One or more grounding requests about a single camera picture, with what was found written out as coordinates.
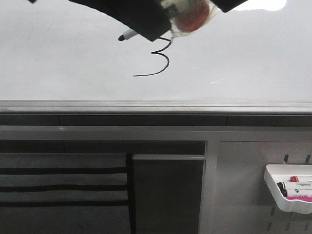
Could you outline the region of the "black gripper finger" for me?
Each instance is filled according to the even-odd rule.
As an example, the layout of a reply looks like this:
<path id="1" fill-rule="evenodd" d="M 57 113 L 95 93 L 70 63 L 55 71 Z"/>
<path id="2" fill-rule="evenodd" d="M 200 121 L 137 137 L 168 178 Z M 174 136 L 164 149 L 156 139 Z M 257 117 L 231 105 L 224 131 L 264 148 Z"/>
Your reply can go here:
<path id="1" fill-rule="evenodd" d="M 245 3 L 247 0 L 211 0 L 222 12 L 227 13 L 239 5 Z"/>
<path id="2" fill-rule="evenodd" d="M 154 0 L 75 0 L 74 3 L 111 16 L 149 41 L 171 29 L 168 15 Z"/>

